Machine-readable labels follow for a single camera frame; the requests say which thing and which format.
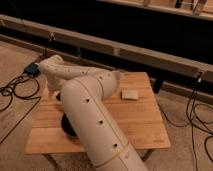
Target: cable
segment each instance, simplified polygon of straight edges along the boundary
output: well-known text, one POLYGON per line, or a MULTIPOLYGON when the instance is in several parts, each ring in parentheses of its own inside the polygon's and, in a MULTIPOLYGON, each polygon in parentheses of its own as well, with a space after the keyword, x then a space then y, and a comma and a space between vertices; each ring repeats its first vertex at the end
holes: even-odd
MULTIPOLYGON (((20 11, 19 11, 17 5, 15 4, 15 2, 14 2, 13 0, 9 0, 9 4, 10 4, 11 7, 13 8, 13 10, 15 11, 17 17, 20 18, 20 21, 21 21, 21 23, 22 23, 22 25, 23 25, 23 27, 24 27, 24 32, 26 33, 26 35, 27 35, 29 41, 30 41, 30 42, 33 42, 32 35, 31 35, 31 34, 29 33, 29 31, 28 31, 28 28, 27 28, 26 24, 24 23, 24 19, 23 19, 22 15, 21 15, 21 13, 20 13, 20 11)), ((54 35, 51 35, 51 34, 50 34, 49 39, 47 40, 47 42, 46 42, 45 45, 43 46, 43 47, 44 47, 44 53, 43 53, 43 55, 42 55, 43 57, 45 57, 45 58, 47 57, 47 49, 48 49, 50 43, 51 43, 52 41, 54 41, 54 39, 55 39, 54 35)))
POLYGON ((187 127, 187 126, 191 126, 191 139, 192 139, 192 149, 193 149, 193 154, 194 154, 194 157, 195 157, 195 168, 196 168, 196 171, 198 171, 198 161, 197 161, 197 153, 196 153, 196 149, 195 149, 195 138, 194 138, 194 128, 197 128, 198 130, 204 132, 204 133, 207 133, 209 136, 206 137, 205 141, 204 141, 204 148, 205 148, 205 152, 208 156, 208 158, 210 159, 211 162, 213 162, 213 158, 212 156, 210 155, 209 151, 208 151, 208 148, 207 148, 207 142, 213 138, 213 130, 211 130, 209 128, 209 125, 213 124, 213 120, 212 121, 204 121, 202 120, 198 113, 197 113, 197 108, 199 106, 204 106, 206 108, 209 108, 210 110, 213 111, 213 107, 211 107, 210 105, 208 104, 202 104, 202 103, 197 103, 196 104, 196 99, 197 99, 197 89, 198 89, 198 86, 199 86, 199 80, 200 80, 200 77, 198 78, 198 82, 196 83, 190 97, 189 97, 189 100, 187 102, 187 106, 186 106, 186 117, 187 117, 187 123, 184 124, 184 125, 178 125, 176 123, 174 123, 173 121, 171 121, 167 114, 164 112, 163 108, 161 107, 161 105, 158 103, 158 106, 162 112, 162 114, 165 116, 166 120, 173 126, 175 127, 187 127))
POLYGON ((16 123, 16 125, 7 133, 7 135, 0 141, 0 144, 3 143, 3 141, 13 132, 13 130, 19 125, 19 123, 34 109, 34 107, 39 103, 41 100, 41 96, 35 97, 35 95, 39 92, 40 90, 40 84, 37 79, 35 79, 31 75, 27 75, 25 73, 22 73, 20 76, 15 77, 12 79, 6 86, 0 88, 0 94, 2 97, 10 97, 10 100, 7 105, 5 105, 3 108, 0 109, 0 114, 1 112, 5 111, 8 109, 8 107, 12 104, 13 102, 13 96, 22 99, 22 100, 36 100, 36 102, 33 104, 33 106, 23 115, 23 117, 16 123), (27 83, 29 81, 35 82, 36 89, 29 95, 26 96, 21 96, 16 92, 16 88, 24 83, 27 83))
POLYGON ((191 6, 190 9, 193 10, 194 9, 194 0, 191 0, 191 6))
POLYGON ((210 140, 211 138, 213 138, 213 135, 206 137, 205 141, 204 141, 204 148, 206 151, 206 154, 208 155, 209 159, 213 162, 213 158, 212 156, 209 154, 208 148, 207 148, 207 142, 208 140, 210 140))
POLYGON ((5 111, 11 105, 11 103, 13 101, 13 96, 15 96, 19 99, 22 99, 22 100, 33 100, 34 99, 33 96, 36 95, 39 90, 40 90, 40 85, 39 85, 38 81, 35 78, 33 78, 32 76, 29 76, 29 75, 26 75, 26 74, 23 73, 20 76, 15 77, 6 86, 0 88, 0 94, 3 97, 9 97, 10 98, 8 104, 0 109, 0 113, 5 111), (32 92, 30 95, 27 95, 27 96, 18 95, 17 92, 16 92, 16 88, 20 84, 24 84, 24 83, 26 83, 30 80, 32 80, 36 83, 36 90, 34 92, 32 92))
POLYGON ((24 118, 26 118, 26 116, 35 108, 35 106, 40 102, 41 100, 41 96, 39 97, 34 97, 34 98, 31 98, 29 100, 34 100, 34 99, 38 99, 34 104, 33 106, 23 115, 23 117, 14 125, 14 127, 4 136, 4 138, 0 141, 0 144, 2 144, 6 139, 7 137, 16 129, 16 127, 21 123, 21 121, 24 120, 24 118))

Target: electrical wire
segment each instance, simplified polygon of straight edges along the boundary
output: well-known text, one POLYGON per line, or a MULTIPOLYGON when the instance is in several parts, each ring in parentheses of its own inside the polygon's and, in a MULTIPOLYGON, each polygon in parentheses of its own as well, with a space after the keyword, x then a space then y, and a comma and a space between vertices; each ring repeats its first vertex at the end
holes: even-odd
POLYGON ((191 126, 191 140, 192 140, 192 150, 193 150, 193 154, 194 154, 194 158, 195 158, 195 169, 196 171, 198 171, 198 160, 197 160, 197 153, 196 153, 196 149, 195 149, 195 138, 194 138, 194 128, 197 128, 198 130, 207 133, 209 136, 206 137, 205 141, 204 141, 204 148, 205 148, 205 152, 208 156, 208 158, 210 159, 211 162, 213 162, 213 158, 209 153, 208 147, 207 147, 207 142, 213 138, 213 130, 210 129, 208 126, 213 124, 213 120, 212 121, 204 121, 202 120, 198 113, 197 113, 197 108, 199 106, 204 106, 209 108, 210 110, 212 110, 212 114, 213 114, 213 107, 211 107, 208 104, 202 104, 202 103, 197 103, 196 104, 196 99, 197 99, 197 90, 198 90, 198 82, 196 83, 189 99, 187 102, 187 106, 186 106, 186 118, 187 118, 187 122, 186 124, 183 125, 179 125, 174 123, 171 119, 169 119, 169 117, 167 116, 167 114, 164 112, 163 108, 161 107, 161 105, 158 103, 158 106, 162 112, 162 114, 165 116, 166 120, 173 126, 175 127, 179 127, 179 128, 183 128, 183 127, 187 127, 187 126, 191 126))
POLYGON ((12 131, 19 125, 19 123, 34 109, 34 107, 39 103, 41 100, 41 96, 35 96, 40 90, 40 84, 36 78, 31 75, 27 75, 22 73, 20 76, 15 77, 12 79, 6 86, 0 87, 0 95, 3 98, 9 97, 9 102, 0 109, 0 114, 7 110, 9 106, 12 104, 14 96, 21 100, 36 100, 33 106, 22 116, 22 118, 14 125, 14 127, 4 136, 4 138, 0 141, 0 144, 4 142, 4 140, 12 133, 12 131), (21 84, 25 84, 29 81, 33 81, 36 85, 36 89, 29 95, 19 95, 16 92, 16 89, 21 84))
POLYGON ((6 86, 0 87, 1 96, 10 98, 8 104, 6 104, 3 108, 1 108, 0 112, 5 111, 11 105, 11 103, 14 99, 13 98, 14 96, 19 98, 19 99, 22 99, 22 100, 33 100, 33 99, 35 99, 35 97, 33 97, 33 96, 36 95, 39 90, 40 90, 39 82, 35 78, 33 78, 32 76, 23 73, 20 76, 15 77, 6 86), (35 82, 36 90, 34 92, 32 92, 30 95, 26 95, 26 96, 18 95, 17 92, 16 92, 16 88, 20 84, 24 84, 24 83, 26 83, 30 80, 35 82))
POLYGON ((26 24, 24 23, 22 15, 21 15, 19 9, 17 8, 15 2, 13 0, 9 0, 8 2, 11 5, 11 7, 13 8, 13 10, 15 11, 16 15, 18 16, 18 18, 20 19, 20 21, 21 21, 21 23, 22 23, 22 25, 24 27, 24 32, 26 33, 29 41, 32 42, 32 36, 30 35, 30 33, 28 31, 28 28, 27 28, 26 24))

